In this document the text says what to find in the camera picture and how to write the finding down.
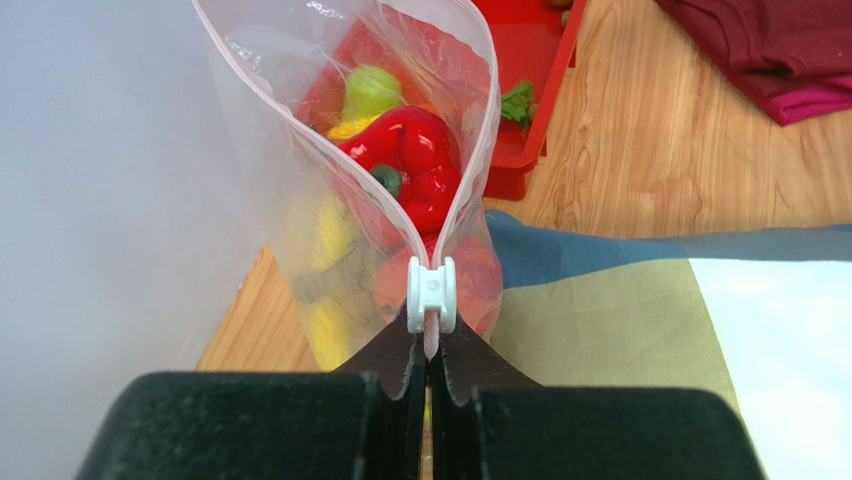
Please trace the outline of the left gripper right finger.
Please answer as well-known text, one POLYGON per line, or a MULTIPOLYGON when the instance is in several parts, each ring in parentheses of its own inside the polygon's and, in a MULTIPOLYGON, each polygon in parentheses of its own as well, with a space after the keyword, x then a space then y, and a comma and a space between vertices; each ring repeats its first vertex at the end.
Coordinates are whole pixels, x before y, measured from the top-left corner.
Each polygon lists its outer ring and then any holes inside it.
POLYGON ((745 429, 690 388, 545 387, 471 328, 431 361, 439 479, 760 479, 745 429))

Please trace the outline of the yellow banana bunch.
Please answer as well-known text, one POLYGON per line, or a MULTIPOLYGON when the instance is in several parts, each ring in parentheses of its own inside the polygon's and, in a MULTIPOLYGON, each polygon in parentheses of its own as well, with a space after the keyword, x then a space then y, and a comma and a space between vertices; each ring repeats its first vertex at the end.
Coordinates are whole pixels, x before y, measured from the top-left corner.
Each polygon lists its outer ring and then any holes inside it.
POLYGON ((373 293, 381 250, 367 221, 377 210, 351 173, 303 135, 294 139, 303 164, 310 247, 291 283, 305 314, 319 366, 333 370, 384 326, 373 293))

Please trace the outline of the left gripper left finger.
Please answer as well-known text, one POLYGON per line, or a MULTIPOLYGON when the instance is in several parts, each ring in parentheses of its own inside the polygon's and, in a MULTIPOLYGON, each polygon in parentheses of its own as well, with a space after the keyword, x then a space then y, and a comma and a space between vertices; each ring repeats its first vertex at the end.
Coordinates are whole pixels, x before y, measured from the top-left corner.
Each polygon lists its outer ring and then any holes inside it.
POLYGON ((81 479, 414 479, 425 359, 399 316, 329 373, 162 371, 108 411, 81 479))

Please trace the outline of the clear zip top bag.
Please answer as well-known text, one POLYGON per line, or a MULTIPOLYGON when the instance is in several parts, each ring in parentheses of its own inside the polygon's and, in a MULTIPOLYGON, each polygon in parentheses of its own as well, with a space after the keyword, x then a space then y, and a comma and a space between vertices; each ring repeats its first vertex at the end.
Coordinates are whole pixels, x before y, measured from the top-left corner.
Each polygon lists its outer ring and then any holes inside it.
MULTIPOLYGON (((454 261, 451 254, 467 236, 493 247, 483 193, 500 123, 498 66, 488 25, 472 2, 198 1, 194 7, 210 39, 211 69, 238 170, 292 296, 311 225, 302 217, 308 202, 294 145, 299 135, 314 141, 372 196, 377 212, 367 228, 383 254, 378 270, 402 249, 432 269, 445 258, 454 261), (326 66, 346 82, 356 67, 369 65, 334 59, 358 20, 377 34, 381 53, 400 59, 415 85, 438 100, 436 114, 460 148, 460 187, 431 245, 421 241, 390 193, 336 147, 330 131, 320 133, 295 115, 326 66)), ((303 309, 294 296, 293 301, 306 328, 303 309)))

